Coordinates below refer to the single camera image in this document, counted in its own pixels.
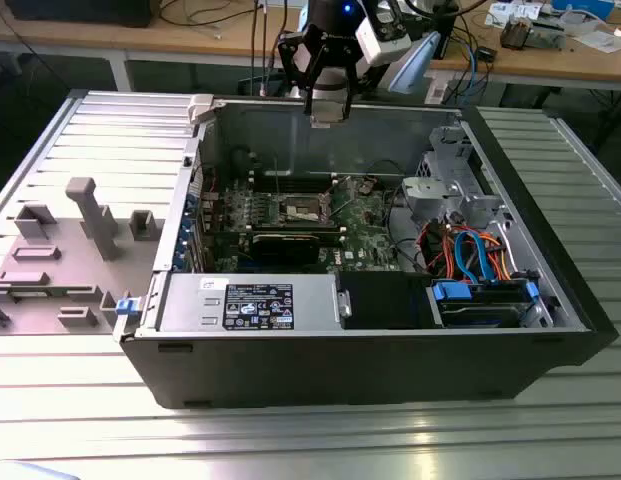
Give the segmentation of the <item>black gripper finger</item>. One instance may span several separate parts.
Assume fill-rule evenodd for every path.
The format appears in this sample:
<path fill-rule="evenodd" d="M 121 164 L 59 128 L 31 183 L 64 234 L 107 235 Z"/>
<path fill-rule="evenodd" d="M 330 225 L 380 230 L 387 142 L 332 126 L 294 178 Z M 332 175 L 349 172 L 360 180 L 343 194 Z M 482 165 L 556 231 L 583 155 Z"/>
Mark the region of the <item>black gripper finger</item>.
<path fill-rule="evenodd" d="M 323 90 L 341 107 L 341 119 L 349 117 L 352 100 L 359 90 L 357 64 L 363 57 L 356 38 L 328 38 L 323 50 Z"/>
<path fill-rule="evenodd" d="M 309 54 L 309 60 L 300 70 L 295 55 L 303 49 Z M 289 84 L 305 93 L 304 113 L 311 114 L 314 86 L 323 69 L 323 31 L 309 25 L 302 32 L 282 34 L 278 52 Z"/>

